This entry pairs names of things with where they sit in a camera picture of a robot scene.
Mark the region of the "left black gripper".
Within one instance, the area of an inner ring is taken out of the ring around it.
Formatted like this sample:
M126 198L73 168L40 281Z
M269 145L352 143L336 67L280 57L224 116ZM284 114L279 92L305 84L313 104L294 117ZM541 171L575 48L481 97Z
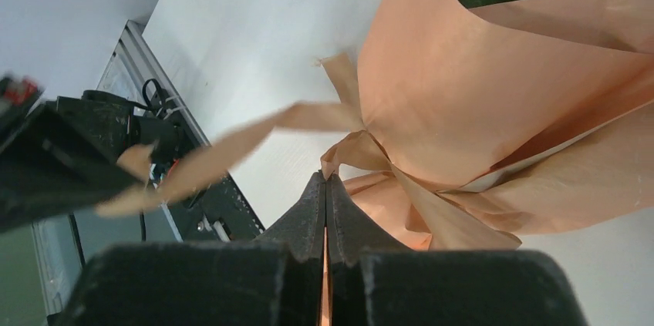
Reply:
M27 77L1 78L1 231L111 200L138 177L57 110Z

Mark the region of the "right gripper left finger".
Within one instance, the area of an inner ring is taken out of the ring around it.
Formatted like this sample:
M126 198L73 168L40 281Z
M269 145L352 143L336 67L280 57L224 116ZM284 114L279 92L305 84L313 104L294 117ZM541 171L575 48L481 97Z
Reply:
M122 244L81 273L58 325L317 325L325 179L249 241Z

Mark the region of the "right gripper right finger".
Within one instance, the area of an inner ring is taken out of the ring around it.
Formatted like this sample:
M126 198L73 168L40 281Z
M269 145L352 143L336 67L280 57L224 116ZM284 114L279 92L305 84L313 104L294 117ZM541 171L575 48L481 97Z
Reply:
M584 325L563 270L535 250L408 248L325 182L334 325Z

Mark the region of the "tan ribbon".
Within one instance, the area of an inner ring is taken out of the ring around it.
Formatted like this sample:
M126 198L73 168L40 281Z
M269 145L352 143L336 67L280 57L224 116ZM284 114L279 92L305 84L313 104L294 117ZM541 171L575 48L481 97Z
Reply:
M402 244L417 249L515 249L521 241L495 230L441 199L395 168L362 122L356 68L346 54L323 59L322 67L339 96L336 103L296 103L238 129L183 158L182 170L156 200L178 200L196 187L219 180L255 150L274 129L343 131L344 139L321 158L325 176L341 165L365 171L345 183L347 193L375 223Z

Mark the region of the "beige wrapping paper sheet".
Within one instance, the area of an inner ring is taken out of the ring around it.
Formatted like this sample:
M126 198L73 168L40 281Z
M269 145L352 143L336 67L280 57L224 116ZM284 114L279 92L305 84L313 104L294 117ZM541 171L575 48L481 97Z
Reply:
M653 210L653 0L382 0L365 125L322 158L403 187L410 244L515 248Z

